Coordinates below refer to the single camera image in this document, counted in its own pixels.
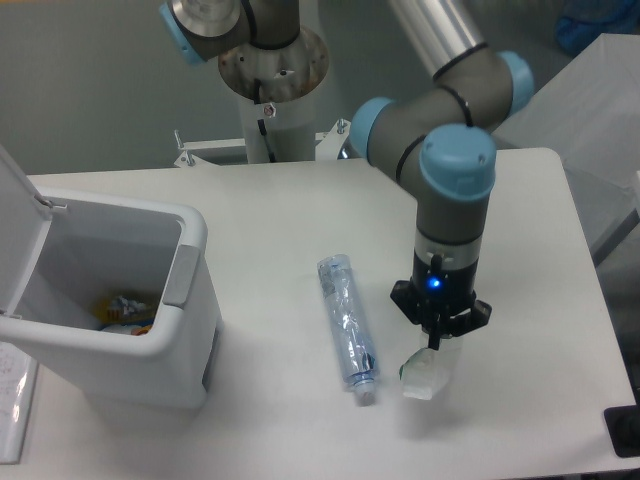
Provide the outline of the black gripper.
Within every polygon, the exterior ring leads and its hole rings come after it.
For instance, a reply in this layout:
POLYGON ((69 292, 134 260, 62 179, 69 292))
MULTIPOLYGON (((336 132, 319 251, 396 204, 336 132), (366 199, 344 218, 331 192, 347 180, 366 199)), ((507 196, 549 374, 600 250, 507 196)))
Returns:
POLYGON ((427 347, 439 350, 441 336, 463 336, 489 323, 492 306, 476 300, 478 261, 446 270, 444 261, 431 265, 414 254, 411 280, 399 280, 390 298, 414 325, 428 335, 427 347))

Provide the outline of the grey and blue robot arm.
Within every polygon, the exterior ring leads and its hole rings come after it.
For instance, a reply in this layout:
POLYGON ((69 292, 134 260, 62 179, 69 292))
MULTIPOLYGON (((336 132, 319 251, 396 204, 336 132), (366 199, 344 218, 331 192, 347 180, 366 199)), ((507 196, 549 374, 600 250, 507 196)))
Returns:
MULTIPOLYGON (((494 52, 458 1, 395 1, 392 12, 434 87, 408 103, 365 102, 353 116, 355 152, 417 203, 413 270, 391 292, 430 349, 484 327, 490 306, 474 290, 496 146, 489 128, 532 98, 528 64, 494 52)), ((252 163, 311 160, 305 102, 324 80, 328 53, 300 21, 296 1, 166 1, 160 15, 182 57, 216 60, 238 98, 252 163)))

